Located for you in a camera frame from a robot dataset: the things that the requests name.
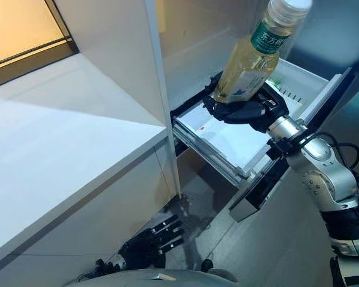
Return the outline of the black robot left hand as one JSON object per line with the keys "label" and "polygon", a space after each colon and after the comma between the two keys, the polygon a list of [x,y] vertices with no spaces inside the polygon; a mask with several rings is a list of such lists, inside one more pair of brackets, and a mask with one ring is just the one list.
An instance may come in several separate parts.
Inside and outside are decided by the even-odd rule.
{"label": "black robot left hand", "polygon": [[118,251],[117,265],[122,270],[165,268],[166,254],[184,243],[184,229],[181,226],[182,221],[178,215],[173,215],[140,232]]}

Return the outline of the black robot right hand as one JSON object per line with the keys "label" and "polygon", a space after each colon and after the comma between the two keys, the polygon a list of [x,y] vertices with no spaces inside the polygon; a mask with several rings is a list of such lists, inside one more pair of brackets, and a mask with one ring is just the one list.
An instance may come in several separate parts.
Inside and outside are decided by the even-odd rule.
{"label": "black robot right hand", "polygon": [[268,83],[264,83],[249,101],[217,102],[212,92],[220,78],[221,73],[210,78],[202,99],[203,107],[217,120],[226,124],[249,124],[254,130],[266,133],[277,119],[289,115],[284,98]]}

